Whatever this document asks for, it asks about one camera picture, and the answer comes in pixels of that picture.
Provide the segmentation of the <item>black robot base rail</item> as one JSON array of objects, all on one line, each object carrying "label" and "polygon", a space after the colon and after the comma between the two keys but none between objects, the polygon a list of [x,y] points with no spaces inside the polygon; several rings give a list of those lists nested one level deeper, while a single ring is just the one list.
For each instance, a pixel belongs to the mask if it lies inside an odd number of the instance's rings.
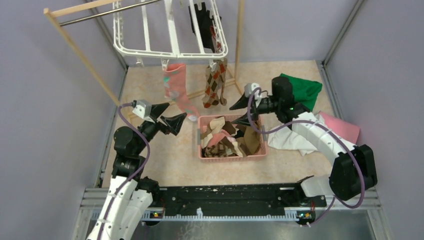
[{"label": "black robot base rail", "polygon": [[346,210],[332,195],[301,196],[299,183],[164,186],[141,215],[159,222],[293,222],[305,226],[321,211]]}]

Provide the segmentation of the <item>pink sock with teal spots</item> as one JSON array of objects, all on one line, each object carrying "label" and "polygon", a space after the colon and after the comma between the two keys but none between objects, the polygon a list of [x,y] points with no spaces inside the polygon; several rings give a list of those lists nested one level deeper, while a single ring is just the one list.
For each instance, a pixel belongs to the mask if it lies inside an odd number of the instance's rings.
[{"label": "pink sock with teal spots", "polygon": [[184,63],[173,63],[167,66],[163,72],[165,97],[175,103],[180,111],[186,113],[190,121],[196,122],[200,115],[187,94],[186,70]]}]

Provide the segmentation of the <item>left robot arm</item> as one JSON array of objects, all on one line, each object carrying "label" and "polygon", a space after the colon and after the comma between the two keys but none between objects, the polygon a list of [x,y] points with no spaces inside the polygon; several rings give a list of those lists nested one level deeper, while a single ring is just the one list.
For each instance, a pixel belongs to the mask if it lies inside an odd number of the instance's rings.
[{"label": "left robot arm", "polygon": [[134,100],[118,107],[125,126],[113,135],[116,156],[109,188],[88,240],[130,240],[147,208],[160,202],[158,182],[141,175],[151,156],[150,141],[159,132],[177,136],[188,115],[163,116],[169,105]]}]

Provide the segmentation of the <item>white plastic clip hanger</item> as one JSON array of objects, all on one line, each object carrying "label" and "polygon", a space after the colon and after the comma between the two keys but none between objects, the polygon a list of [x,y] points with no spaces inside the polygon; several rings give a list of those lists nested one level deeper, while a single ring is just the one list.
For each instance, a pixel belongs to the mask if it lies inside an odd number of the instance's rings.
[{"label": "white plastic clip hanger", "polygon": [[[214,17],[216,40],[221,51],[213,53],[204,48],[200,36],[194,4],[205,2],[210,16]],[[214,60],[223,60],[229,53],[222,18],[214,0],[183,0],[184,9],[171,0],[137,0],[132,5],[123,6],[120,0],[111,3],[113,15],[113,46],[123,57],[134,57],[139,61],[154,58],[161,61],[165,69],[169,60],[208,61],[214,67]],[[129,30],[124,25],[123,11],[136,9],[139,20],[135,22],[141,28],[142,45],[138,48],[125,46],[125,33]]]}]

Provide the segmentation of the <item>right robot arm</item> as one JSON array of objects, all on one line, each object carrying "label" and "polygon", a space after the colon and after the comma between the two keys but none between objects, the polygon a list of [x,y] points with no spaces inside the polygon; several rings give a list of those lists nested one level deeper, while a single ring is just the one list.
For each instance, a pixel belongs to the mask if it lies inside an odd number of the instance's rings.
[{"label": "right robot arm", "polygon": [[260,115],[274,113],[281,129],[289,128],[304,137],[331,163],[330,175],[303,180],[293,192],[299,206],[307,206],[314,197],[332,195],[350,209],[359,207],[365,191],[374,187],[377,172],[373,150],[366,144],[356,145],[321,124],[311,110],[295,100],[293,86],[284,76],[271,81],[271,94],[264,96],[257,83],[244,87],[241,97],[229,110],[246,109],[234,123],[252,126]]}]

